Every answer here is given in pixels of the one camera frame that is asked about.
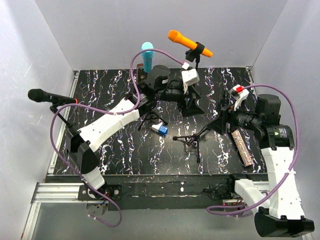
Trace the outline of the black shock mount tripod stand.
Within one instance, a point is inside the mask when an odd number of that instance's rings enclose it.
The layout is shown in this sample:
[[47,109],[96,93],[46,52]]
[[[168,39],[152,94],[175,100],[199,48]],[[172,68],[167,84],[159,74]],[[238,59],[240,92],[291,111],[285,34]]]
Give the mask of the black shock mount tripod stand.
[[[227,110],[227,115],[228,115],[228,113],[229,113],[228,109],[231,106],[231,104],[230,104],[230,94],[226,90],[224,90],[224,92],[221,94],[219,104],[220,104],[220,111],[221,111],[221,109],[226,109]],[[196,148],[196,162],[198,164],[201,162],[201,157],[200,157],[200,138],[201,138],[202,134],[204,134],[206,131],[210,131],[210,130],[207,130],[207,125],[205,125],[200,130],[200,132],[195,133],[193,135],[174,136],[172,138],[173,141],[182,141],[182,139],[183,139],[182,142],[186,146],[195,147]]]

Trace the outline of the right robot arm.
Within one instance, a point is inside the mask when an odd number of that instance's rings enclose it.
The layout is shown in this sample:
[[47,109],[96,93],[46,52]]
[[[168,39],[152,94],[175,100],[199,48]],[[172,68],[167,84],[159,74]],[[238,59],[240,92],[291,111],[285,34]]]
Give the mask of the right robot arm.
[[244,200],[261,237],[296,238],[313,232],[314,221],[305,216],[290,167],[297,151],[291,128],[280,123],[281,100],[276,95],[260,94],[254,111],[244,111],[239,106],[245,95],[237,96],[235,103],[230,98],[228,93],[220,98],[216,130],[224,133],[229,125],[254,132],[266,164],[269,192],[264,195],[248,177],[233,176],[226,186],[227,195]]

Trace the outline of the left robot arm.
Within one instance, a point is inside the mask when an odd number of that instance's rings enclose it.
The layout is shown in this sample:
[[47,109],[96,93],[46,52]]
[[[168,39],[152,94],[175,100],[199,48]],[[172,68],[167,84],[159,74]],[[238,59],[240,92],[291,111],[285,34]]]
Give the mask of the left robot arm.
[[98,148],[120,129],[138,120],[151,120],[158,101],[174,102],[183,117],[203,114],[197,100],[201,95],[195,89],[200,81],[195,68],[181,71],[180,78],[170,76],[171,70],[164,65],[156,65],[145,72],[137,66],[137,90],[125,95],[112,109],[114,114],[104,114],[93,123],[75,130],[69,126],[66,134],[66,152],[76,164],[83,182],[89,187],[89,194],[101,200],[113,193],[99,170],[99,160],[95,155]]

